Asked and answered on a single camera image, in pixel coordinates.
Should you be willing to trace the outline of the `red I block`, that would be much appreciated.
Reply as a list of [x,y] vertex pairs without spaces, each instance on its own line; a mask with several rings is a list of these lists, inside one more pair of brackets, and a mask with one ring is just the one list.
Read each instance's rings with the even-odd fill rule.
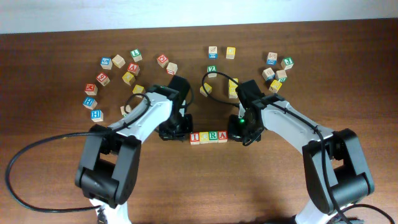
[[200,144],[200,133],[190,133],[190,144]]

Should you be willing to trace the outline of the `yellow C block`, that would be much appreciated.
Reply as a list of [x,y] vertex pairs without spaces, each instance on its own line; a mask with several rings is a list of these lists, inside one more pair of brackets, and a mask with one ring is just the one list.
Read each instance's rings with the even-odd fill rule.
[[199,132],[200,144],[206,144],[210,142],[209,132]]

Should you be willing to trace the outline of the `green R block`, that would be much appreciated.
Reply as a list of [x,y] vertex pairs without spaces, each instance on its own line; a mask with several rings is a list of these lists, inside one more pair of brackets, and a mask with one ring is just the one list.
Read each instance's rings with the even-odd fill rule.
[[217,131],[209,131],[208,137],[209,137],[209,143],[218,142],[218,132]]

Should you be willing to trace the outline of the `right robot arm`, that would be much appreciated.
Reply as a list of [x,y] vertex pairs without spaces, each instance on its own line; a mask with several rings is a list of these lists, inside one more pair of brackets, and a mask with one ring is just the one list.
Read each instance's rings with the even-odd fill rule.
[[236,88],[239,113],[231,115],[229,138],[248,146],[270,130],[303,157],[310,200],[290,218],[274,223],[328,223],[338,210],[374,192],[374,181],[356,133],[320,126],[295,110],[283,97],[262,93],[254,80]]

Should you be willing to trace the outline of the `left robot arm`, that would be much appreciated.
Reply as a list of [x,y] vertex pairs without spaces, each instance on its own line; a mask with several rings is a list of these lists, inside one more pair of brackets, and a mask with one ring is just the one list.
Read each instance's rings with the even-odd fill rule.
[[75,184],[95,208],[98,223],[129,223],[127,200],[137,180],[141,146],[153,131],[164,140],[183,141],[193,131],[186,112],[189,82],[174,76],[154,85],[124,118],[94,125],[85,141]]

